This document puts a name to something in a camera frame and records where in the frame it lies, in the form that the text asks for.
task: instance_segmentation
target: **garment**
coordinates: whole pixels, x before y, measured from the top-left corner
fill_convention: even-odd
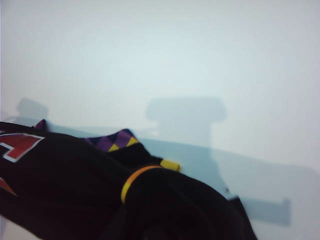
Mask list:
[[[83,140],[38,128],[0,123],[5,131],[0,177],[11,190],[0,189],[0,214],[39,238],[256,239],[239,199],[235,207],[208,185],[164,167],[142,173],[124,205],[120,195],[126,180],[162,161],[132,133],[134,144],[104,152],[99,138]],[[36,145],[29,144],[29,151],[14,162],[6,158],[8,138],[20,146],[29,140]]]

